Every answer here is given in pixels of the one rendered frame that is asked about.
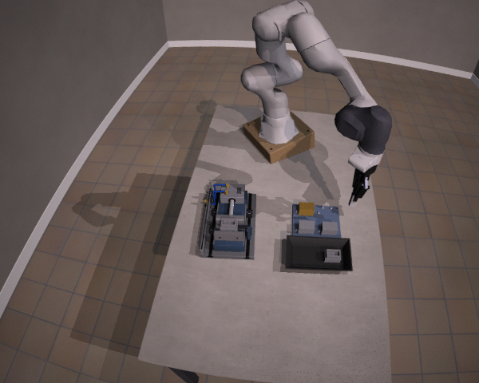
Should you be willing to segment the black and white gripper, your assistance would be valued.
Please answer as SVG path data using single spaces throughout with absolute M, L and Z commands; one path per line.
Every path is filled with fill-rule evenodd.
M 375 172 L 376 166 L 369 168 L 366 172 L 360 172 L 359 170 L 355 169 L 354 171 L 354 180 L 353 180 L 353 191 L 351 193 L 349 207 L 356 207 L 358 199 L 362 198 L 366 191 L 370 189 L 370 186 L 367 185 L 367 181 L 370 178 L 370 175 Z M 357 171 L 356 171 L 357 170 Z M 357 172 L 357 173 L 356 173 Z M 358 183 L 357 183 L 358 182 Z M 362 185 L 362 186 L 361 186 Z

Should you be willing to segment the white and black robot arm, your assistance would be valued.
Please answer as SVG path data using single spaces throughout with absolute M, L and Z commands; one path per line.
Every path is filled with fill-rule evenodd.
M 299 133 L 290 117 L 287 94 L 275 88 L 303 76 L 301 64 L 287 54 L 286 37 L 292 40 L 308 68 L 336 76 L 350 97 L 350 103 L 335 115 L 337 130 L 358 141 L 348 163 L 361 172 L 379 164 L 392 128 L 391 115 L 366 91 L 349 61 L 314 16 L 310 4 L 294 0 L 259 12 L 252 19 L 252 29 L 257 55 L 265 63 L 244 69 L 241 82 L 263 103 L 259 137 L 269 143 L 285 144 Z

